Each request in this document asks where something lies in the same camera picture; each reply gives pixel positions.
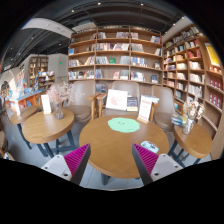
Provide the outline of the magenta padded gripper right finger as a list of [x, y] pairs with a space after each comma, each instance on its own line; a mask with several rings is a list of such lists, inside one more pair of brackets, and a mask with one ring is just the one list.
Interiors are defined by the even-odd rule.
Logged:
[[158, 155], [137, 144], [132, 144], [132, 155], [144, 185], [182, 169], [182, 166], [167, 154]]

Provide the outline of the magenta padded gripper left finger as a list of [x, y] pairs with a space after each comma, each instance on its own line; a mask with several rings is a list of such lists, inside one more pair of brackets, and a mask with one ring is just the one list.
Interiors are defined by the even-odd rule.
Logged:
[[55, 155], [42, 169], [79, 185], [90, 155], [90, 144], [86, 144], [65, 156]]

